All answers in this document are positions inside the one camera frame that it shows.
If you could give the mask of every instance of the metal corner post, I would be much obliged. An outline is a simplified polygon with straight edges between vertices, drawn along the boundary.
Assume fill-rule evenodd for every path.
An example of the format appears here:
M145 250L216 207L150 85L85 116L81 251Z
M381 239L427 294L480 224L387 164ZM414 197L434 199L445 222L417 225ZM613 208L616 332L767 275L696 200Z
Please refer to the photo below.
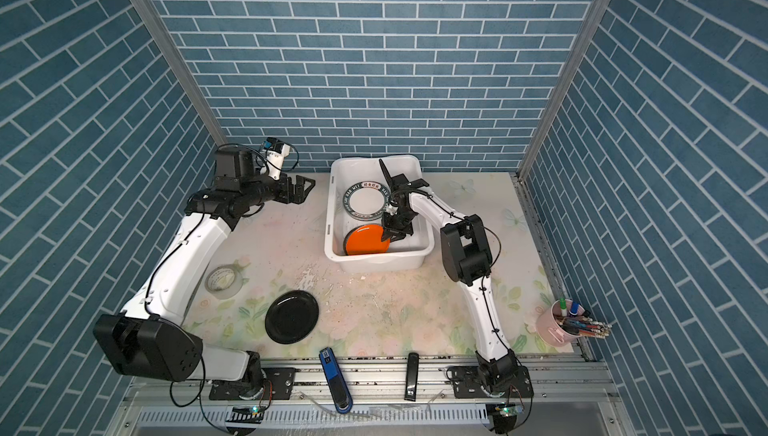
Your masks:
M542 118L538 122L531 143L528 145L528 150L525 152L523 161L520 164L518 179L521 181L524 181L531 172L536 156L542 148L544 140L547 138L549 129L554 123L554 118L558 115L558 110L563 104L565 94L568 92L568 88L571 87L578 66L581 64L581 59L587 52L589 43L592 41L594 34L598 30L598 24L600 24L600 20L602 20L609 2L610 0L593 0L590 4L587 15L584 18L584 23L581 24L581 30L576 36L573 48L563 65L563 72L558 80L558 84L552 89L552 95L550 95L549 101L542 112Z
M158 10L154 7L152 0L130 0L130 2L134 5L136 12L138 12L139 17L147 27L155 44L158 45L160 52L165 57L165 61L170 66L170 70L174 72L174 75L179 80L181 88L190 98L200 119L203 120L211 137L214 138L214 142L217 145L226 144L226 136L216 120L216 115L208 105L205 95L200 91L200 86L194 80L192 72L187 67L187 63L184 62L184 57L181 56L181 52L176 47L176 42L170 37L170 33L165 24L163 24L163 20L160 18L160 14L158 14Z

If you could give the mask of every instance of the white plastic bin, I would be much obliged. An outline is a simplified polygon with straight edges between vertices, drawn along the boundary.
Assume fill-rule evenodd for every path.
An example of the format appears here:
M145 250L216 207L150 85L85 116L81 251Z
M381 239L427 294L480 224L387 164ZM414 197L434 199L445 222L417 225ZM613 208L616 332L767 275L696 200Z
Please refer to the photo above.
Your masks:
M326 215L325 251L326 256L338 262L344 272L381 272L416 269L424 257L435 249L432 228L422 216L413 220L413 235L393 242L382 254L344 255L344 238L354 228L365 224L381 224L381 219L358 221L342 204L344 192L353 184L362 181L376 181L386 185L379 166L383 159L389 174L405 174L409 181L422 177L422 166L412 155L389 155L383 158L341 158L331 164L331 180L328 189L328 212Z

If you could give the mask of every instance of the table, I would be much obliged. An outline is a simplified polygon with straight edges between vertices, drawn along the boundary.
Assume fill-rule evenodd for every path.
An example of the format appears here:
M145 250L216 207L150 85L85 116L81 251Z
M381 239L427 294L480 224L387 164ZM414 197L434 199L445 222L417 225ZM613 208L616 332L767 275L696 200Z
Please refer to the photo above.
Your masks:
M474 354L475 337L457 283L442 268L439 235L421 268L347 274L326 258L328 174L308 174L316 187L302 205L269 202L241 219L206 271L235 265L243 288L219 300L198 287L184 329L210 344L257 351L262 358L316 358L331 346L340 357ZM494 297L502 329L517 353L572 352L552 348L535 334L536 318L552 304L552 289L506 172L430 172L435 192L456 210L478 214L502 239L493 268ZM488 237L496 253L498 244ZM320 304L312 333L294 345L266 335L264 315L291 289L311 292Z

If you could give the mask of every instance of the pink pen holder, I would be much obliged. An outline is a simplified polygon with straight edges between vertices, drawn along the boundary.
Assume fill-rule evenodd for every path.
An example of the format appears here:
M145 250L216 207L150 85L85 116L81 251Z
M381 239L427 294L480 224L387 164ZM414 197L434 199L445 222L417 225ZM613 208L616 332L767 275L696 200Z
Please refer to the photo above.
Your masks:
M571 300L565 300L565 306L568 310L571 309ZM578 315L584 314L584 307L579 306ZM536 320L536 331L538 335L542 337L545 343L556 348L560 348L564 345L569 345L576 341L578 336L568 334L563 331L557 321L554 320L554 316L560 316L560 301L555 301L549 311L544 311L541 316Z

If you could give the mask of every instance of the blue brick wall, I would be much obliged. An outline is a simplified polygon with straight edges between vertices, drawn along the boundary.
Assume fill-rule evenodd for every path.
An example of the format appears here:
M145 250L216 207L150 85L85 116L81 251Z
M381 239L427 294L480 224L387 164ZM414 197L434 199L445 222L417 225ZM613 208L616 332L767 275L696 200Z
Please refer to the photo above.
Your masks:
M146 280L213 143L128 0L0 0L0 434L104 431L91 328Z
M154 0L231 141L514 170L590 0Z
M611 0L530 189L646 434L768 434L768 0Z

